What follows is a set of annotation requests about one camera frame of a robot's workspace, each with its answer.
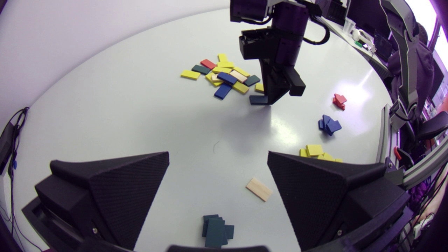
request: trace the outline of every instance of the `yellow block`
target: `yellow block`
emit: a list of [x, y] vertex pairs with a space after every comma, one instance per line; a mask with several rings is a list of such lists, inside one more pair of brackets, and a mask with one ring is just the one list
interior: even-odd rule
[[309, 156], [319, 156], [323, 155], [323, 149], [320, 144], [308, 144], [306, 146], [306, 153]]
[[328, 154], [326, 152], [323, 154], [323, 158], [325, 160], [328, 160], [328, 161], [334, 161], [335, 160], [330, 154]]
[[226, 74], [229, 74], [232, 71], [232, 69], [227, 68], [227, 67], [219, 67], [219, 66], [217, 66], [217, 67], [213, 68], [212, 71], [215, 74], [219, 74], [220, 72], [224, 72]]
[[235, 82], [235, 84], [232, 86], [232, 88], [242, 94], [245, 94], [249, 91], [249, 87], [239, 81]]
[[246, 77], [249, 77], [249, 76], [250, 76], [250, 74], [249, 74], [248, 72], [244, 71], [243, 69], [241, 69], [241, 68], [239, 68], [239, 67], [237, 67], [237, 66], [235, 66], [235, 67], [233, 68], [233, 70], [239, 72], [240, 74], [242, 74], [242, 75], [244, 75], [244, 76], [246, 76]]
[[262, 94], [264, 94], [264, 87], [263, 87], [263, 84], [262, 83], [257, 83], [257, 84], [255, 84], [255, 91], [256, 92], [258, 92], [258, 93], [262, 93]]
[[181, 77], [189, 78], [189, 79], [193, 79], [193, 80], [197, 80], [200, 75], [201, 75], [201, 73], [193, 72], [193, 71], [189, 71], [189, 70], [184, 70], [181, 73]]
[[227, 62], [227, 55], [225, 55], [225, 53], [220, 53], [218, 54], [218, 59], [220, 60], [220, 62]]
[[306, 153], [306, 150], [305, 150], [305, 149], [300, 149], [300, 151], [299, 151], [299, 156], [302, 156], [302, 157], [309, 157], [309, 156], [308, 156], [308, 153]]
[[233, 68], [233, 62], [218, 62], [218, 67]]

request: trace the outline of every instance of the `person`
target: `person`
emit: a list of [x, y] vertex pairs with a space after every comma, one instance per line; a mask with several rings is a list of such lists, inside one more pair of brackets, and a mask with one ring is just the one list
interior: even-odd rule
[[[422, 113], [425, 105], [426, 97], [431, 90], [434, 81], [434, 60], [432, 52], [426, 47], [428, 44], [428, 34], [425, 28], [417, 22], [419, 42], [414, 44], [414, 48], [409, 50], [416, 50], [417, 52], [417, 94], [418, 102], [415, 110], [415, 116], [418, 117]], [[388, 59], [388, 69], [394, 75], [390, 87], [389, 94], [392, 102], [398, 99], [399, 88], [401, 86], [401, 64], [400, 54], [395, 52]]]

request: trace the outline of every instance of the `desk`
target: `desk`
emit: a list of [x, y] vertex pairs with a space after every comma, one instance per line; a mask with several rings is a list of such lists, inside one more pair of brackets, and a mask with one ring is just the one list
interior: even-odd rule
[[366, 50], [364, 47], [360, 48], [354, 43], [354, 40], [351, 35], [348, 35], [342, 31], [344, 28], [340, 24], [336, 24], [333, 21], [330, 21], [324, 17], [319, 17], [319, 20], [326, 24], [332, 32], [338, 35], [340, 38], [345, 40], [349, 45], [355, 48], [361, 55], [370, 63], [370, 65], [375, 69], [381, 79], [385, 79], [388, 76], [391, 76], [387, 66], [383, 64], [383, 62], [378, 58], [378, 56], [371, 51]]
[[[202, 215], [215, 213], [235, 225], [226, 248], [264, 244], [299, 251], [266, 164], [268, 151], [298, 154], [317, 143], [345, 162], [374, 163], [381, 109], [392, 102], [371, 66], [337, 36], [321, 46], [302, 44], [296, 69], [305, 93], [285, 95], [272, 106], [249, 104], [254, 87], [245, 96], [230, 91], [218, 100], [203, 76], [179, 77], [205, 58], [216, 61], [218, 53], [261, 76], [258, 61], [243, 60], [238, 44], [241, 30], [255, 28], [231, 23], [228, 9], [186, 17], [111, 46], [51, 87], [31, 107], [21, 135], [14, 200], [22, 232], [46, 247], [20, 209], [36, 197], [34, 185], [50, 175], [51, 160], [169, 151], [170, 166], [136, 251], [203, 247]], [[323, 34], [308, 23], [307, 38]], [[332, 104], [334, 93], [347, 98], [345, 111]], [[339, 120], [342, 130], [332, 137], [319, 131], [322, 114]], [[267, 202], [245, 189], [253, 177], [273, 191]]]

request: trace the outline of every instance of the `beige wooden block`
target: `beige wooden block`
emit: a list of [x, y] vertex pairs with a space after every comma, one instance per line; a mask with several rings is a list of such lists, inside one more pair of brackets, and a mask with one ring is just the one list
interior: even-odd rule
[[260, 181], [256, 178], [251, 179], [249, 184], [246, 186], [251, 192], [253, 192], [256, 196], [260, 197], [263, 201], [267, 201], [269, 196], [271, 196], [272, 191], [269, 190], [266, 186], [264, 186]]
[[235, 71], [235, 70], [232, 71], [232, 72], [230, 72], [229, 74], [230, 74], [231, 76], [237, 78], [237, 80], [238, 80], [239, 82], [241, 82], [241, 83], [244, 83], [244, 82], [247, 80], [247, 77], [246, 77], [246, 76], [240, 74], [239, 72], [237, 72], [237, 71]]

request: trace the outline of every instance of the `tabletop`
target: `tabletop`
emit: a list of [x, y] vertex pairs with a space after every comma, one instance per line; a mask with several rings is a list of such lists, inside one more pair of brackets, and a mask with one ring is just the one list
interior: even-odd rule
[[[261, 76], [258, 61], [242, 59], [241, 30], [229, 10], [173, 21], [111, 46], [72, 70], [29, 111], [21, 134], [14, 202], [22, 232], [44, 243], [20, 209], [36, 197], [34, 185], [50, 175], [51, 160], [93, 161], [169, 151], [170, 166], [147, 215], [136, 251], [170, 244], [204, 246], [202, 216], [219, 214], [235, 225], [224, 248], [266, 245], [299, 251], [282, 199], [267, 166], [268, 151], [298, 154], [307, 144], [344, 162], [374, 163], [381, 109], [392, 104], [381, 79], [345, 41], [331, 35], [320, 46], [302, 44], [296, 70], [307, 85], [302, 97], [286, 94], [272, 106], [251, 106], [231, 90], [224, 100], [202, 75], [181, 78], [203, 59], [229, 61]], [[324, 30], [308, 22], [305, 37]], [[332, 104], [347, 98], [345, 111]], [[339, 120], [332, 137], [318, 129], [322, 114]], [[273, 194], [263, 202], [245, 189], [257, 178]], [[26, 251], [35, 251], [24, 244]]]

